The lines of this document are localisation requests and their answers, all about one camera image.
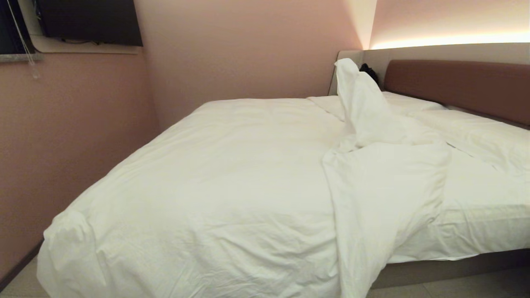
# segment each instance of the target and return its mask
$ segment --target headboard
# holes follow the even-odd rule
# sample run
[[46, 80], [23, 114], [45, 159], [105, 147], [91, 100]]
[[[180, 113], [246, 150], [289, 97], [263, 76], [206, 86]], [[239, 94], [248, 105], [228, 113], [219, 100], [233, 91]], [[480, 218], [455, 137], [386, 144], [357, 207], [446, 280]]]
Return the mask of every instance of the headboard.
[[392, 60], [384, 89], [530, 125], [530, 65]]

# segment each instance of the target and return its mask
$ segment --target pink wall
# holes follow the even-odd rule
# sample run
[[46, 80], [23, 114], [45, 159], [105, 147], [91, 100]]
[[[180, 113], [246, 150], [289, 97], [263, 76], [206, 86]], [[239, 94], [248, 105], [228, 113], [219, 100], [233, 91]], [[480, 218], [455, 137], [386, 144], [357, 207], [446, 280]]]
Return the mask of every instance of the pink wall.
[[162, 128], [202, 103], [326, 95], [361, 49], [346, 0], [136, 0]]
[[142, 55], [0, 64], [0, 279], [85, 188], [159, 132]]
[[[513, 39], [519, 35], [514, 34], [530, 36], [529, 30], [528, 0], [377, 0], [370, 48], [410, 40], [418, 41], [402, 46], [436, 45], [440, 39], [446, 40], [442, 43], [517, 42]], [[484, 34], [498, 35], [489, 39], [481, 37]]]

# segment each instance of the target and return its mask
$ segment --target window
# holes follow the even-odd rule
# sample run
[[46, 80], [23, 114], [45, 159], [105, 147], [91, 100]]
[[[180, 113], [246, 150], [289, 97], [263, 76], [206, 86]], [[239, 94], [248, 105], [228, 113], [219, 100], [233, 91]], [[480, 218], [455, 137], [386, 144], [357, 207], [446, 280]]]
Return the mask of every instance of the window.
[[19, 30], [29, 53], [35, 53], [18, 1], [0, 0], [0, 55], [26, 53]]

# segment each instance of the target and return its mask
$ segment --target television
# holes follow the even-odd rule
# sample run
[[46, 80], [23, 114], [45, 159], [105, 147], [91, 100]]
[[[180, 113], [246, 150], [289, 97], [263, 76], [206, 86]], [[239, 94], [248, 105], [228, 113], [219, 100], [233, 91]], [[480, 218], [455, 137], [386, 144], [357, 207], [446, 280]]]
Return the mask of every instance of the television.
[[36, 0], [35, 5], [47, 37], [143, 46], [133, 0]]

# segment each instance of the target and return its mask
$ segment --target floor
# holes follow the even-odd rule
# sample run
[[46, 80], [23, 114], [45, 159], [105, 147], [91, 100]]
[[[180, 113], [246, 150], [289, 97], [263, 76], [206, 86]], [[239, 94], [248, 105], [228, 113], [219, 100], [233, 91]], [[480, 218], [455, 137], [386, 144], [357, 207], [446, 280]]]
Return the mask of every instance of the floor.
[[[0, 298], [48, 297], [34, 259], [0, 292]], [[530, 267], [419, 285], [372, 290], [367, 298], [530, 298]]]

